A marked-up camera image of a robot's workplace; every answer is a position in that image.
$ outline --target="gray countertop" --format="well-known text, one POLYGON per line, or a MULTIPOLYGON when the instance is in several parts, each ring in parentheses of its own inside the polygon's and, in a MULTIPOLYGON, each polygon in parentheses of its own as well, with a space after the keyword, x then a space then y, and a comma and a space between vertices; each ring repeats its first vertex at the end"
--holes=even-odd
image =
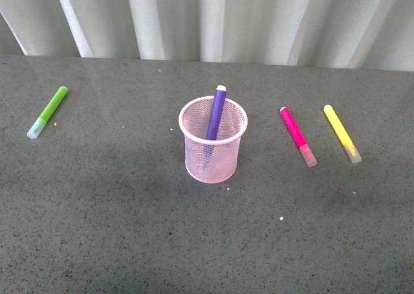
POLYGON ((0 56, 0 292, 414 293, 413 116, 412 72, 0 56), (203 184, 178 115, 217 85, 249 124, 203 184))

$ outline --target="pen holder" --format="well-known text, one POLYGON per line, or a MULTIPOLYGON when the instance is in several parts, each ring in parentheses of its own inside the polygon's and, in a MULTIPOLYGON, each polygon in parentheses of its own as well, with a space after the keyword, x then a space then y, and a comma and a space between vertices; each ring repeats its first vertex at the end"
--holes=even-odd
POLYGON ((197 98, 187 103, 179 115, 180 128, 185 137, 187 171, 194 179, 204 183, 219 183, 234 174, 240 139, 247 128, 245 110, 226 98, 217 139, 203 139, 212 104, 213 96, 197 98))

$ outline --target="green marker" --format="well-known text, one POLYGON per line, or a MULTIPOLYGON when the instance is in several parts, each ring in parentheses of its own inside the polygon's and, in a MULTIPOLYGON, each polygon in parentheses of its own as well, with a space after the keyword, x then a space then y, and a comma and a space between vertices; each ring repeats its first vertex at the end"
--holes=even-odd
POLYGON ((49 121, 49 118, 53 115, 54 111, 59 107, 60 103, 64 99, 64 97, 67 94, 67 88, 62 86, 58 89, 58 91, 53 96, 52 100, 49 102, 49 104, 45 107, 45 110, 40 114, 39 118, 34 122, 32 128, 27 133, 27 136, 30 139, 36 139, 41 130, 46 125, 47 121, 49 121))

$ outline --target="pen holder rim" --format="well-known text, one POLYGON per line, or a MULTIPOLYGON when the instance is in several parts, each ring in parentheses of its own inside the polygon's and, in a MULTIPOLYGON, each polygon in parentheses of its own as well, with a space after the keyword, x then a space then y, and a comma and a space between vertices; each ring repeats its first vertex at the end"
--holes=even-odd
POLYGON ((237 102, 226 98, 226 102, 231 103, 232 105, 234 105, 235 107, 237 107, 237 109, 239 109, 240 113, 243 115, 244 118, 244 123, 243 126, 240 128, 239 132, 237 132, 237 134, 227 138, 227 139, 223 139, 223 140, 206 140, 206 139, 202 139, 199 138, 197 136, 194 136, 192 133, 190 133, 184 126, 182 120, 183 120, 183 116, 184 113, 186 112, 186 110, 188 109, 188 107, 190 107, 191 105, 193 105, 194 103, 198 102, 198 101, 202 101, 202 100, 209 100, 209 99, 214 99, 214 96, 204 96, 204 97, 200 97, 194 100, 191 100, 189 103, 187 103, 182 109, 181 112, 179 114, 179 125, 181 128, 181 131, 184 133, 185 136, 187 136, 189 139, 201 143, 201 144, 205 144, 205 145, 224 145, 230 142, 233 142, 234 140, 237 140, 238 138, 240 138, 246 131, 247 129, 247 124, 248 124, 248 118, 247 118, 247 114, 246 111, 240 106, 240 104, 238 104, 237 102))

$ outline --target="curtain fold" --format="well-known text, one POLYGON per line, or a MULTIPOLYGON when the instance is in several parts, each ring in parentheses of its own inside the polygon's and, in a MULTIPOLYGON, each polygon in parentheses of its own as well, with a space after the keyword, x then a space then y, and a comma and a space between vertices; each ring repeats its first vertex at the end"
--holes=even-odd
POLYGON ((412 0, 0 0, 0 53, 414 70, 412 0))

